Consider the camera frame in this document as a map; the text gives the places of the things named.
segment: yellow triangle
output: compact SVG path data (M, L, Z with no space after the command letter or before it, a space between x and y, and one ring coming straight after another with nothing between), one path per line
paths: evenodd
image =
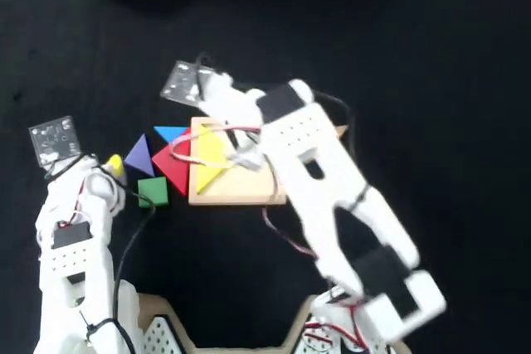
M225 145L215 133L205 128L202 124L197 126L197 132L201 134L197 138L197 157L209 162L225 164ZM205 187L214 180L219 173L223 172L221 167L210 167L197 165L197 193L200 193Z

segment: metal plate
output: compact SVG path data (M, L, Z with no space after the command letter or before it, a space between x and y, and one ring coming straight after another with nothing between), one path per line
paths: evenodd
M168 319L157 316L144 334L144 354L186 354Z
M202 66L199 68L199 79L202 87L207 87L214 70ZM164 85L160 96L181 104L197 106L201 100L199 98L199 88L196 85L196 66L184 61L177 61L172 73Z
M51 120L29 128L37 161L41 167L81 154L71 116Z

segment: red object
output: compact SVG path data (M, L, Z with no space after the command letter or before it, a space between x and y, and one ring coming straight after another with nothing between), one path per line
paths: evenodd
M306 337L312 337L313 339L320 340L321 342L327 342L328 344L334 344L330 339L327 339L326 337L322 337L319 335L315 335L314 333L307 332L304 334Z
M190 128L186 129L183 134L190 134ZM155 154L151 160L160 169L160 171L166 176L166 178L172 182L172 184L181 192L184 196L188 194L188 178L190 175L190 164L188 162L180 161L172 157L170 149L172 143L161 149ZM175 148L175 153L179 155L190 156L190 141L185 141L179 144Z

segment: purple triangle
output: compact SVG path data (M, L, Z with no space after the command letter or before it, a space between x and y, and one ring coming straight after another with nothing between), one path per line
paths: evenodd
M131 149L129 155L125 158L125 163L150 176L155 176L145 134L140 136L139 141Z

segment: circuit board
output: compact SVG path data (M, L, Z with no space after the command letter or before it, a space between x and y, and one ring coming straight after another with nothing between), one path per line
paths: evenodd
M81 154L71 116L38 124L29 128L29 132L41 167L49 167L54 162Z

